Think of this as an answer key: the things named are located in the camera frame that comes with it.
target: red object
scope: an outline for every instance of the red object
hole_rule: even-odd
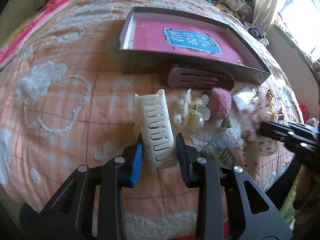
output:
[[[224,236],[227,237],[229,236],[229,224],[228,221],[225,221],[223,223],[223,232],[224,232]],[[184,236],[184,237],[179,237],[179,238],[175,238],[172,240],[194,240],[195,239],[195,235],[191,235],[191,236]]]
[[[306,122],[308,120],[309,112],[307,110],[307,107],[304,105],[299,105],[300,110],[302,112],[303,121]]]

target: open box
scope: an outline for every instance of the open box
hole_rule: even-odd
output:
[[[229,25],[177,10],[134,7],[120,35],[129,72],[159,73],[167,63],[223,71],[236,81],[262,84],[271,72]]]

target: blue label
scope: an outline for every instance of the blue label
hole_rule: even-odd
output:
[[[168,28],[164,29],[164,34],[171,45],[222,54],[217,43],[207,34]]]

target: window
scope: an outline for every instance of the window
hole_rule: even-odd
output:
[[[312,0],[279,0],[277,11],[299,48],[320,58],[320,13]]]

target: pink fluffy pompom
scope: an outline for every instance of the pink fluffy pompom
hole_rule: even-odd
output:
[[[231,94],[222,88],[212,89],[207,107],[210,115],[216,119],[223,119],[228,116],[231,108]]]

